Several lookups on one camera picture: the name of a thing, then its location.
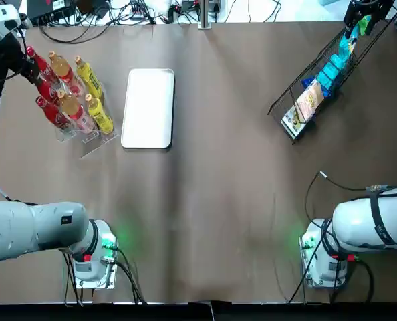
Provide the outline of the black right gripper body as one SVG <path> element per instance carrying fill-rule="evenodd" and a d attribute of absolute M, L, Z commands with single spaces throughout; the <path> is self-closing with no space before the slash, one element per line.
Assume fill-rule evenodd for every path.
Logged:
<path fill-rule="evenodd" d="M 393 5 L 391 0 L 350 1 L 360 15 L 387 15 Z"/>

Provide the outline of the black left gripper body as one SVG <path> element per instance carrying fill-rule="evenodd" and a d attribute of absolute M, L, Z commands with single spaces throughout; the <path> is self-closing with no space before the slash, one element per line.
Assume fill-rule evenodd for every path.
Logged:
<path fill-rule="evenodd" d="M 7 35 L 0 41 L 0 69 L 5 68 L 13 73 L 0 78 L 0 83 L 14 78 L 25 71 L 27 65 L 27 45 L 25 36 L 21 35 L 19 42 L 16 35 Z"/>

